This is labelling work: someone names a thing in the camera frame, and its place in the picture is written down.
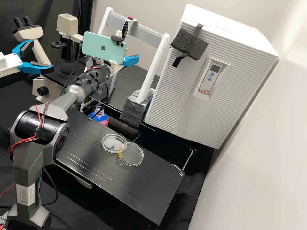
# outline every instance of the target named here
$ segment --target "digital display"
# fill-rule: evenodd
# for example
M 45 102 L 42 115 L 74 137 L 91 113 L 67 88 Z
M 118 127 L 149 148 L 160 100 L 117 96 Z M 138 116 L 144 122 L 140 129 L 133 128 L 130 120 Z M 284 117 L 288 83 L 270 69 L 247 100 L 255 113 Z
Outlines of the digital display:
M 220 71 L 220 67 L 217 65 L 212 65 L 210 70 L 218 73 Z

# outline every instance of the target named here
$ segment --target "petri dish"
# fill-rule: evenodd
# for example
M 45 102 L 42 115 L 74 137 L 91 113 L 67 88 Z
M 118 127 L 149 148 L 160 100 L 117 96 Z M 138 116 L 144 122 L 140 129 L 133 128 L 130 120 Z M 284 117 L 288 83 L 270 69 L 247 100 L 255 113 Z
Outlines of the petri dish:
M 119 158 L 128 166 L 138 166 L 144 159 L 143 150 L 133 142 L 127 142 L 124 144 L 124 150 L 121 149 L 118 152 Z
M 107 134 L 101 139 L 102 147 L 109 153 L 118 154 L 118 150 L 124 151 L 127 140 L 120 134 Z

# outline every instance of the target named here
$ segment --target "blue clamp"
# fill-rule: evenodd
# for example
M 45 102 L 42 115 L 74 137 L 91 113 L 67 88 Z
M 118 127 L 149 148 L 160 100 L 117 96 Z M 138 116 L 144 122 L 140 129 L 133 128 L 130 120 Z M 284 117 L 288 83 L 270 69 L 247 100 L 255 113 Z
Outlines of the blue clamp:
M 52 72 L 54 70 L 54 66 L 49 65 L 49 66 L 44 67 L 44 66 L 32 65 L 29 62 L 23 62 L 22 65 L 18 66 L 18 69 L 24 73 L 44 74 L 44 73 Z
M 20 43 L 19 45 L 17 45 L 13 50 L 12 53 L 15 53 L 18 55 L 19 58 L 21 58 L 21 54 L 20 54 L 20 49 L 27 43 L 27 42 L 32 42 L 33 40 L 25 40 L 24 42 Z
M 25 40 L 24 42 L 17 45 L 13 50 L 12 53 L 18 55 L 19 58 L 24 57 L 26 53 L 33 47 L 33 40 Z M 30 74 L 44 74 L 53 72 L 54 66 L 53 65 L 45 65 L 40 64 L 37 62 L 23 62 L 22 65 L 18 66 L 18 69 L 24 73 Z
M 136 55 L 133 55 L 133 56 L 128 56 L 128 57 L 125 57 L 125 60 L 122 63 L 122 65 L 124 65 L 126 67 L 130 67 L 130 66 L 133 66 L 136 63 L 138 63 L 139 60 L 140 60 L 139 54 L 136 54 Z

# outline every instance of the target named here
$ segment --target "robotic arm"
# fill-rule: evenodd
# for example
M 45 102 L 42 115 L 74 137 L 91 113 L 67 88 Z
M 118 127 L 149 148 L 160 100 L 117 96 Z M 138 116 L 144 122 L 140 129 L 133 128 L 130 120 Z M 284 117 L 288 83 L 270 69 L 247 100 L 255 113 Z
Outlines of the robotic arm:
M 22 143 L 14 149 L 14 173 L 17 202 L 7 215 L 6 228 L 47 230 L 51 224 L 49 212 L 41 205 L 40 181 L 42 167 L 53 163 L 69 134 L 67 112 L 94 93 L 111 74 L 110 67 L 99 63 L 81 74 L 65 94 L 48 104 L 32 106 L 22 112 L 10 130 L 11 143 L 36 135 L 37 140 Z M 38 114 L 45 114 L 39 127 Z

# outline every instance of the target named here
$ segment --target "smartphone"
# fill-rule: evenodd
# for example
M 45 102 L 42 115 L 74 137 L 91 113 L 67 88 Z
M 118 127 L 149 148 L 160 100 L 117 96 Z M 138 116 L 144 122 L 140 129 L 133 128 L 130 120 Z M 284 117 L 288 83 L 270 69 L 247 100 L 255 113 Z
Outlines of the smartphone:
M 126 52 L 125 42 L 115 42 L 110 37 L 85 32 L 83 35 L 82 53 L 105 61 L 121 64 Z

